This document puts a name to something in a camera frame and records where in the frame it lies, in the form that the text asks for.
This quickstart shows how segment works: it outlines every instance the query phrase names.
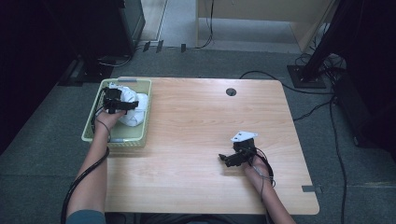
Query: white plastic part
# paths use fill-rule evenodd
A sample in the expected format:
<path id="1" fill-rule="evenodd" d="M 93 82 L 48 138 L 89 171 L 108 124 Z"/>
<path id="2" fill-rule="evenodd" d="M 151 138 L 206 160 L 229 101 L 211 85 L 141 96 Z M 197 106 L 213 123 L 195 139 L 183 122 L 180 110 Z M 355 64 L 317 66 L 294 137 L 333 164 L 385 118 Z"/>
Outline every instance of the white plastic part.
<path id="1" fill-rule="evenodd" d="M 250 138 L 254 138 L 256 136 L 258 136 L 258 134 L 256 134 L 256 133 L 248 133 L 248 132 L 239 131 L 239 133 L 237 133 L 231 139 L 231 141 L 233 141 L 233 142 L 243 142 L 245 140 L 248 140 Z"/>

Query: human arm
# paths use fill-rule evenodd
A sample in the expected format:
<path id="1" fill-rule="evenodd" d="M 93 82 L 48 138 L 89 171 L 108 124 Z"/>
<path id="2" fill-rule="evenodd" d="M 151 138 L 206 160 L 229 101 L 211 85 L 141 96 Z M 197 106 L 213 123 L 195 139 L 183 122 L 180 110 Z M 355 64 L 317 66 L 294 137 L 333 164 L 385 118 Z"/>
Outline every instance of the human arm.
<path id="1" fill-rule="evenodd" d="M 105 155 L 109 131 L 124 114 L 125 111 L 112 115 L 102 111 L 98 115 L 95 121 L 94 137 L 88 154 L 78 171 L 78 176 Z M 104 213 L 106 188 L 107 162 L 104 160 L 78 184 L 70 198 L 66 216 L 69 217 L 79 210 L 94 210 Z"/>
<path id="2" fill-rule="evenodd" d="M 255 166 L 264 176 L 269 176 L 268 168 L 257 156 L 253 159 Z M 275 223 L 295 223 L 283 203 L 279 200 L 270 180 L 263 179 L 257 171 L 246 162 L 243 164 L 245 174 L 262 197 L 262 203 Z"/>

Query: white cloth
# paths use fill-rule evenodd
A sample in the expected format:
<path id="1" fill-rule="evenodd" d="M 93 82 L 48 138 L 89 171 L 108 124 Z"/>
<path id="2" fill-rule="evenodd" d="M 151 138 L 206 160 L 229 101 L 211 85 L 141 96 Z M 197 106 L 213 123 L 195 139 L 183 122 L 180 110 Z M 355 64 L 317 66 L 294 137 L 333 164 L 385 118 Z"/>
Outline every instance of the white cloth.
<path id="1" fill-rule="evenodd" d="M 122 91 L 120 100 L 122 102 L 134 102 L 138 101 L 139 105 L 134 110 L 128 110 L 127 114 L 119 118 L 119 121 L 128 126 L 137 126 L 145 119 L 145 111 L 148 108 L 149 97 L 145 93 L 136 93 L 129 87 L 117 85 L 113 82 L 109 83 L 110 89 L 118 89 Z"/>

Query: light wood tabletop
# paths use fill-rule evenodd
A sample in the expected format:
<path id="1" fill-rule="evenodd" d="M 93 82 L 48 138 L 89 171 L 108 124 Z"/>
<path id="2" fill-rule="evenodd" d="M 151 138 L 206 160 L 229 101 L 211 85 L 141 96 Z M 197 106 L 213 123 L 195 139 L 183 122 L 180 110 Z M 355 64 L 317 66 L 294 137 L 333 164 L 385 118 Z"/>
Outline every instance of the light wood tabletop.
<path id="1" fill-rule="evenodd" d="M 149 79 L 147 143 L 108 158 L 107 212 L 264 214 L 242 168 L 219 159 L 235 153 L 231 138 L 239 131 L 258 134 L 255 145 L 273 167 L 288 211 L 318 212 L 315 192 L 303 192 L 312 182 L 280 82 Z"/>

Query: basket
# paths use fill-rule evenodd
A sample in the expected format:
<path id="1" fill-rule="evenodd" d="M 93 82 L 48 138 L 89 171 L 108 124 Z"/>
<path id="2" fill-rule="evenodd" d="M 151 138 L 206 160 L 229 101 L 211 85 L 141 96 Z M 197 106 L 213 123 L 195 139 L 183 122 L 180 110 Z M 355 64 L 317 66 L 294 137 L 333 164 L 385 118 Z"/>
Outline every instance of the basket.
<path id="1" fill-rule="evenodd" d="M 104 95 L 101 89 L 108 87 L 110 82 L 127 86 L 136 93 L 145 93 L 148 96 L 148 107 L 145 112 L 143 122 L 135 127 L 127 126 L 121 122 L 117 122 L 111 130 L 111 139 L 107 143 L 108 147 L 144 147 L 146 144 L 146 133 L 149 123 L 149 111 L 151 108 L 151 80 L 133 77 L 119 77 L 104 79 L 101 82 L 100 88 L 96 94 L 95 101 L 88 117 L 87 123 L 82 133 L 81 139 L 86 142 L 92 142 L 93 132 L 91 127 L 91 119 L 95 111 L 102 106 Z"/>

